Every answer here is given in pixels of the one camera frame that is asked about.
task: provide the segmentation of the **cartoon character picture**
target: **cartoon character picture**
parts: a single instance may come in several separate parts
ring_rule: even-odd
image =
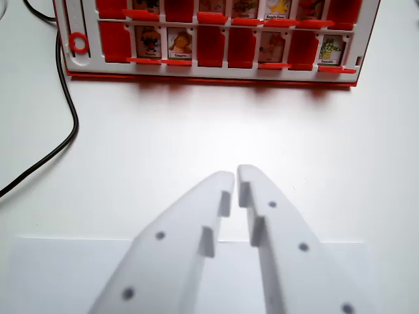
[[[171,59],[192,59],[192,35],[186,28],[168,28],[168,53]]]
[[[200,0],[200,12],[219,12],[224,14],[225,2],[223,0]]]
[[[345,42],[342,36],[325,35],[321,44],[319,54],[319,64],[338,65],[342,59]]]
[[[136,26],[137,55],[139,58],[162,57],[160,34],[154,26]]]
[[[159,0],[134,0],[134,9],[136,10],[147,10],[150,13],[160,12]]]
[[[282,62],[284,45],[281,33],[262,32],[259,62]]]
[[[233,0],[232,18],[255,18],[257,0]]]
[[[290,0],[267,0],[264,18],[266,20],[271,18],[288,18],[290,8]]]
[[[319,20],[323,13],[325,0],[300,0],[297,20]]]

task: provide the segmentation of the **red circle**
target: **red circle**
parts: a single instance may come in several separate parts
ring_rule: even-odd
[[[81,38],[84,41],[84,48],[83,49],[78,49],[76,47],[76,42],[75,39],[76,38]],[[72,51],[78,53],[78,54],[85,54],[86,52],[89,51],[89,42],[87,40],[87,36],[85,34],[79,33],[78,31],[75,33],[72,33],[70,35],[70,37],[68,38],[69,42],[70,42],[70,49],[72,49]]]

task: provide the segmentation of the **white table surface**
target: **white table surface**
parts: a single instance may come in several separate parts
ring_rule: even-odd
[[[50,1],[32,0],[53,15]],[[383,0],[359,86],[271,88],[70,80],[74,144],[0,200],[0,283],[15,236],[130,239],[217,170],[254,164],[322,241],[367,242],[383,313],[417,313],[419,9]],[[72,120],[56,28],[21,0],[0,20],[0,186]],[[236,200],[221,239],[247,239]]]

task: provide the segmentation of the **black cable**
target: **black cable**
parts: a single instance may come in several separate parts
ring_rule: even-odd
[[[24,0],[24,3],[27,5],[29,10],[34,13],[38,18],[51,22],[55,20],[55,18],[50,18],[48,16],[45,16],[44,14],[36,11],[28,2],[27,0]],[[79,117],[77,116],[76,108],[74,107],[73,100],[71,99],[67,83],[65,82],[65,75],[63,72],[63,68],[61,65],[61,41],[60,41],[60,32],[57,32],[57,39],[55,44],[55,62],[57,65],[57,72],[58,76],[60,77],[60,83],[61,87],[63,88],[65,99],[67,100],[68,106],[71,111],[71,116],[73,116],[73,129],[71,130],[70,134],[67,136],[67,138],[59,144],[52,152],[50,152],[48,155],[46,155],[44,158],[39,160],[35,165],[28,168],[26,171],[24,171],[19,177],[15,178],[9,185],[7,185],[4,189],[0,190],[0,198],[2,198],[4,195],[6,195],[8,192],[10,192],[13,188],[15,188],[19,183],[21,183],[26,177],[31,175],[34,171],[38,170],[42,165],[47,163],[49,160],[51,160],[55,155],[57,155],[61,150],[63,150],[64,147],[66,147],[68,144],[70,144],[77,136],[77,133],[79,132]]]
[[[33,6],[31,6],[31,4],[27,0],[24,0],[24,3],[25,3],[25,6],[29,9],[29,11],[31,11],[32,14],[36,15],[38,18],[40,18],[40,19],[42,19],[46,22],[55,22],[56,21],[55,18],[51,18],[49,16],[46,16],[43,13],[40,13],[38,10],[35,10],[33,8]]]

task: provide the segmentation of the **black dot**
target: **black dot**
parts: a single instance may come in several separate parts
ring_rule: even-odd
[[[352,307],[352,305],[347,304],[347,303],[342,304],[342,311],[345,314],[353,314],[353,313],[355,313],[354,308]]]
[[[163,231],[160,231],[160,232],[156,233],[156,238],[158,240],[162,240],[162,239],[164,239],[164,237],[166,237],[166,234]]]
[[[307,252],[310,248],[308,247],[307,243],[301,242],[299,245],[299,249],[303,252]]]
[[[133,296],[134,296],[134,289],[132,287],[128,287],[122,292],[122,299],[126,301],[132,299]]]

